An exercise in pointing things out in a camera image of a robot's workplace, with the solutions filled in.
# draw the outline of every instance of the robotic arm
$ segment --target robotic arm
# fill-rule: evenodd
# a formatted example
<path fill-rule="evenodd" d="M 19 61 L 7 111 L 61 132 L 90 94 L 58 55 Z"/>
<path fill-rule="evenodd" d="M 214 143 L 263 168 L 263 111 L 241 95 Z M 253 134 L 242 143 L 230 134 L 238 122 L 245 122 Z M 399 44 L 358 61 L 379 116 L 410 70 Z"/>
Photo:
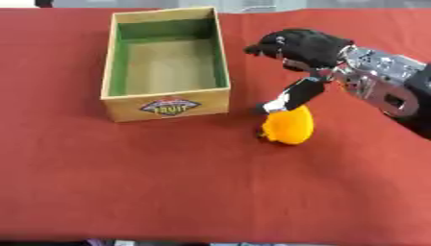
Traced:
<path fill-rule="evenodd" d="M 337 81 L 349 94 L 431 139 L 431 63 L 307 29 L 271 33 L 244 51 L 280 59 L 285 69 L 310 73 L 259 105 L 260 112 L 292 111 L 320 95 L 325 84 Z"/>

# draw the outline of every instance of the red tablecloth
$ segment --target red tablecloth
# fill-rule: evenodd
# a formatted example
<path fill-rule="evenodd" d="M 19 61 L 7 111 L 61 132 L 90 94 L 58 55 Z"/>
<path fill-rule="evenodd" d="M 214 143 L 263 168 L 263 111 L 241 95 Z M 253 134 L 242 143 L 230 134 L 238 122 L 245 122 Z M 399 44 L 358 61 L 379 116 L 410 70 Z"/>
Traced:
<path fill-rule="evenodd" d="M 304 27 L 429 61 L 431 10 L 221 14 L 231 113 L 124 124 L 98 100 L 114 11 L 0 11 L 0 238 L 431 244 L 431 142 L 335 85 L 308 142 L 260 142 L 248 108 L 303 74 L 241 50 Z"/>

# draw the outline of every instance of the box rim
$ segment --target box rim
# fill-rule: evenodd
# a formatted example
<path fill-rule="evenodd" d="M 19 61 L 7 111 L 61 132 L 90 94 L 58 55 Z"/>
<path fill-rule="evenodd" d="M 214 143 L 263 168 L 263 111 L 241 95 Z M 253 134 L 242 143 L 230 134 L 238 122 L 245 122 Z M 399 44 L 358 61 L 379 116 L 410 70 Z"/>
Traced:
<path fill-rule="evenodd" d="M 192 7 L 192 8 L 176 8 L 176 9 L 165 9 L 165 10 L 156 10 L 156 11 L 148 11 L 148 12 L 175 12 L 180 10 L 210 10 L 213 12 L 214 15 L 214 21 L 216 25 L 216 34 L 217 34 L 217 41 L 219 42 L 219 48 L 221 52 L 221 58 L 222 58 L 222 67 L 223 67 L 223 73 L 226 76 L 226 86 L 225 87 L 215 87 L 215 88 L 207 88 L 207 89 L 195 89 L 195 90 L 182 90 L 182 91 L 173 91 L 173 92 L 163 92 L 163 93 L 155 93 L 155 94 L 136 94 L 136 95 L 121 95 L 121 96 L 110 96 L 109 90 L 111 86 L 111 79 L 112 79 L 112 68 L 114 64 L 114 50 L 115 50 L 115 37 L 116 32 L 118 32 L 118 22 L 116 20 L 116 16 L 120 14 L 130 14 L 130 13 L 144 13 L 144 12 L 114 12 L 111 15 L 111 27 L 110 27 L 110 36 L 109 36 L 109 42 L 108 42 L 108 52 L 106 56 L 105 61 L 105 70 L 103 74 L 103 80 L 102 80 L 102 88 L 100 93 L 100 99 L 101 100 L 110 100 L 110 99 L 126 99 L 126 98 L 144 98 L 149 96 L 167 96 L 167 95 L 177 95 L 182 93 L 199 93 L 199 92 L 205 92 L 205 91 L 218 91 L 218 90 L 230 90 L 231 89 L 231 81 L 230 81 L 230 75 L 229 71 L 227 69 L 227 61 L 226 61 L 226 54 L 224 49 L 224 42 L 221 35 L 221 28 L 218 18 L 218 12 L 216 11 L 215 7 Z"/>

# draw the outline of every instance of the wooden box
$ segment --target wooden box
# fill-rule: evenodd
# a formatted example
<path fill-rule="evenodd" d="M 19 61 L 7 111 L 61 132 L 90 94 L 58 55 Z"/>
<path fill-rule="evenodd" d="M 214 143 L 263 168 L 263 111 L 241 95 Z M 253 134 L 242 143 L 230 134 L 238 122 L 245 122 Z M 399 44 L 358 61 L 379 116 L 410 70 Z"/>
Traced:
<path fill-rule="evenodd" d="M 114 121 L 227 112 L 214 8 L 113 15 L 101 100 Z"/>

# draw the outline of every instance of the box label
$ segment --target box label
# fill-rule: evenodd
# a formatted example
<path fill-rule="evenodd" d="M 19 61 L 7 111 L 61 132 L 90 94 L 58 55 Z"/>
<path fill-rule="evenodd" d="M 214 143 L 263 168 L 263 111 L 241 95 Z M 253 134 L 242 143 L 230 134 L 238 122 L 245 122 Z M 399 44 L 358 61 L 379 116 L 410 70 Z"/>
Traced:
<path fill-rule="evenodd" d="M 200 106 L 199 103 L 192 102 L 190 100 L 165 98 L 143 105 L 140 110 L 167 116 L 175 116 L 198 106 Z"/>

